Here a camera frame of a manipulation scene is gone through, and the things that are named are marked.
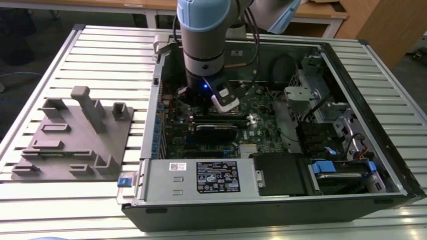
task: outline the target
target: slotted metal table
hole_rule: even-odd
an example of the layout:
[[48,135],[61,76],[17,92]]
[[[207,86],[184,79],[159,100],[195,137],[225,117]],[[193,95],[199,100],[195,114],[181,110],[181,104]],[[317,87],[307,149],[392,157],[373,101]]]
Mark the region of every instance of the slotted metal table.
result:
[[[123,172],[137,171],[155,62],[153,39],[169,30],[85,26],[72,30],[0,145],[0,239],[412,239],[427,238],[427,200],[347,223],[184,232],[140,232],[116,202],[116,182],[13,182],[12,168],[44,118],[44,99],[90,88],[102,106],[135,108]],[[427,116],[368,45],[356,40],[263,35],[263,39],[328,42],[383,128],[427,188]],[[133,195],[127,188],[124,197]]]

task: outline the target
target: power supply label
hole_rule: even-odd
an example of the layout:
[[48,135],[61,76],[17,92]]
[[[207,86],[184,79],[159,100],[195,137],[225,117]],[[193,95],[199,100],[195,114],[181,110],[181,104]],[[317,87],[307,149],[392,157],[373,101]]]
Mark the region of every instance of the power supply label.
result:
[[196,163],[196,182],[200,194],[240,192],[236,161]]

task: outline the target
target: motherboard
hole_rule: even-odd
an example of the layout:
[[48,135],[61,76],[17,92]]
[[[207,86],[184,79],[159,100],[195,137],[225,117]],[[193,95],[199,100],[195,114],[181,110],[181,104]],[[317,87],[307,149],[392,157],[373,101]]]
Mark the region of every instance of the motherboard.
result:
[[[227,113],[217,113],[213,106],[192,107],[176,94],[164,94],[167,158],[229,159],[247,158],[247,153],[253,152],[283,152],[273,94],[277,93],[253,85],[240,105]],[[211,131],[207,139],[195,137],[195,131],[201,129]]]

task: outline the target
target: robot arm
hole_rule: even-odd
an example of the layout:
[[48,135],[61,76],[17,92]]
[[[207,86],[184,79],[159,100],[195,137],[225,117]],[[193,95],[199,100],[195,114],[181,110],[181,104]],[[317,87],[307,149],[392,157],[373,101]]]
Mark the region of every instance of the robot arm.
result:
[[211,99],[219,112],[239,105],[224,71],[225,33],[247,8],[260,28],[280,34],[300,0],[179,0],[187,88],[196,99]]

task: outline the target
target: wooden cabinet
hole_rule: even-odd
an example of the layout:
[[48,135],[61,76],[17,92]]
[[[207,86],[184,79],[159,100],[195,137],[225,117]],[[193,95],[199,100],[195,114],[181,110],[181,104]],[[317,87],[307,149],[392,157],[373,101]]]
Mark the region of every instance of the wooden cabinet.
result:
[[363,39],[392,68],[427,31],[427,0],[340,0],[349,18],[335,38]]

